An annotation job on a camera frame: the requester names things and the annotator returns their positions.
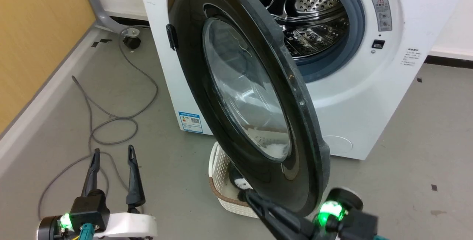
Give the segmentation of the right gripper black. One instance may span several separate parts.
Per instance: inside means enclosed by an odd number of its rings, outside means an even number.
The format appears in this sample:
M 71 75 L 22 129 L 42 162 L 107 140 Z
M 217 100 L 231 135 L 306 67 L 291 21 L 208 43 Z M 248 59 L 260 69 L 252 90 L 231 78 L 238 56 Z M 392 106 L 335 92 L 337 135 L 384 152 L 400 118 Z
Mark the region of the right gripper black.
M 245 192 L 246 203 L 277 240 L 312 240 L 315 226 L 321 236 L 333 235 L 336 240 L 378 240 L 378 216 L 363 211 L 364 203 L 354 191 L 336 187 L 321 204 L 314 224 L 304 217 L 260 196 L 253 190 Z

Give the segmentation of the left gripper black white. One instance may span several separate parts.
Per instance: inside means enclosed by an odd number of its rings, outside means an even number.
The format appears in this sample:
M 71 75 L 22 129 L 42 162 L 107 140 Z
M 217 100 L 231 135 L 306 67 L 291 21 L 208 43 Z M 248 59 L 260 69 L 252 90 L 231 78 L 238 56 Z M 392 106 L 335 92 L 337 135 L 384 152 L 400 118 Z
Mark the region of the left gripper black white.
M 74 200 L 69 219 L 79 239 L 152 239 L 157 237 L 156 219 L 137 211 L 146 202 L 135 148 L 128 145 L 128 211 L 111 213 L 104 191 L 97 188 L 100 149 L 95 149 L 82 188 Z

